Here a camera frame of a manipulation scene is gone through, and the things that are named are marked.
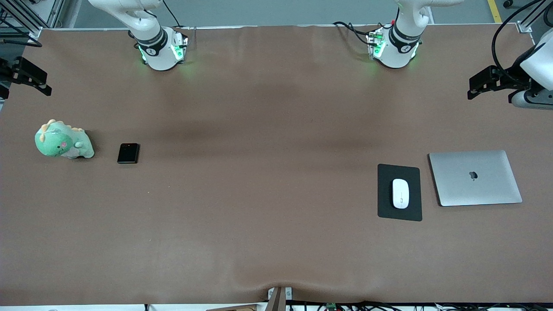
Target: plush toy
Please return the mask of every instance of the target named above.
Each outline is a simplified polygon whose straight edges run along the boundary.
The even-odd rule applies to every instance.
[[[42,125],[35,134],[38,150],[48,157],[92,158],[94,150],[88,135],[82,128],[71,128],[54,119]]]

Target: smartphone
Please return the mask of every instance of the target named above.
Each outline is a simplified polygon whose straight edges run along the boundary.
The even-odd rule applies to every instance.
[[[119,157],[117,163],[119,164],[134,164],[138,163],[138,151],[140,145],[137,143],[125,143],[121,144],[119,148]]]

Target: mouse pad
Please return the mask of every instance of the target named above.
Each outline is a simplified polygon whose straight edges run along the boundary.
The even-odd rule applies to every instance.
[[[405,209],[397,209],[392,203],[392,181],[396,178],[403,179],[409,184],[409,205]],[[412,221],[422,220],[420,170],[418,168],[378,165],[378,216]]]

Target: plush toy head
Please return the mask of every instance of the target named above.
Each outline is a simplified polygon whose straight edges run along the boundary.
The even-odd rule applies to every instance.
[[[35,144],[38,150],[48,157],[59,157],[69,151],[73,140],[59,129],[51,129],[35,135]]]

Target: silver laptop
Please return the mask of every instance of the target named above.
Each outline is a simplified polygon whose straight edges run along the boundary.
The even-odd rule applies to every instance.
[[[430,153],[441,206],[520,203],[503,150]]]

